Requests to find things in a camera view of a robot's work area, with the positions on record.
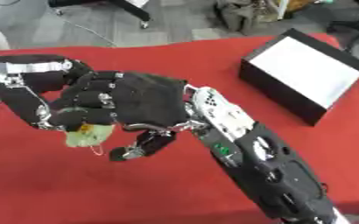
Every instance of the green object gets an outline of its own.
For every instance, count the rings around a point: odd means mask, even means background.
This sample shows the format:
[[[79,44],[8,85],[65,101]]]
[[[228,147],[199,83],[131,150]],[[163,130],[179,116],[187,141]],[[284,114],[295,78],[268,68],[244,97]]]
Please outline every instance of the green object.
[[[64,108],[59,113],[84,108]],[[78,131],[65,132],[68,147],[89,147],[100,145],[111,135],[115,125],[83,124]]]
[[[223,146],[221,143],[214,144],[214,149],[218,150],[223,155],[228,155],[230,153],[229,147]]]

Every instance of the black cable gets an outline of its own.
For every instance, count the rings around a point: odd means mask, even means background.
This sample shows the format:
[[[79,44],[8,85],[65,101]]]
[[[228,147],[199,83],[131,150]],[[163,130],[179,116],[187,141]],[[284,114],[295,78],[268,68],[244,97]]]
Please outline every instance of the black cable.
[[[20,2],[21,0],[15,0],[11,3],[0,3],[0,6],[11,6],[13,4],[17,4],[18,2]]]

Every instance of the black glove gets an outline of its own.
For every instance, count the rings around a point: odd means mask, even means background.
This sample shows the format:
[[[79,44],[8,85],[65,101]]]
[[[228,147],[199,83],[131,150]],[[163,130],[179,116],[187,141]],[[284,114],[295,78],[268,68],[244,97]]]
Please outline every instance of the black glove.
[[[0,99],[34,128],[78,130],[84,123],[172,127],[187,120],[186,82],[114,71],[96,73],[84,63],[57,55],[0,57]],[[70,85],[48,102],[39,94]]]
[[[145,73],[104,71],[82,76],[50,103],[54,126],[77,130],[83,123],[145,123],[172,127],[187,120],[184,80]],[[68,108],[83,108],[62,112]]]

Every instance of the chair wheel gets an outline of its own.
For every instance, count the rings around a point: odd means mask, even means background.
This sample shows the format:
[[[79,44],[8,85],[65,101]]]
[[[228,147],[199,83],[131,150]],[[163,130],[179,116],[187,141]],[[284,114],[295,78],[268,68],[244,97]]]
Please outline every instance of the chair wheel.
[[[145,21],[141,21],[141,22],[140,22],[140,28],[141,28],[141,29],[147,29],[148,26],[150,26],[150,23],[149,23],[149,22],[145,22]]]
[[[59,10],[59,9],[55,9],[54,12],[55,12],[55,14],[56,14],[57,16],[62,16],[62,15],[64,15],[64,12],[63,12],[62,10]]]
[[[328,33],[330,33],[330,32],[336,32],[336,28],[334,28],[333,25],[329,25],[329,26],[327,27],[326,31],[327,31]]]

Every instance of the black robot forearm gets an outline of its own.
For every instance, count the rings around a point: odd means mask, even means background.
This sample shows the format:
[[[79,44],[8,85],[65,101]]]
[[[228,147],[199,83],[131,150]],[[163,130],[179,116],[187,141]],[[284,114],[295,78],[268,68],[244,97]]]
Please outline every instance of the black robot forearm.
[[[236,165],[224,164],[219,159],[222,149],[208,146],[220,167],[268,217],[295,224],[334,223],[334,205],[323,184],[306,162],[262,123],[256,122],[233,143],[219,140],[215,132],[212,129],[205,134],[204,142],[220,142],[240,157],[233,157],[241,161]]]

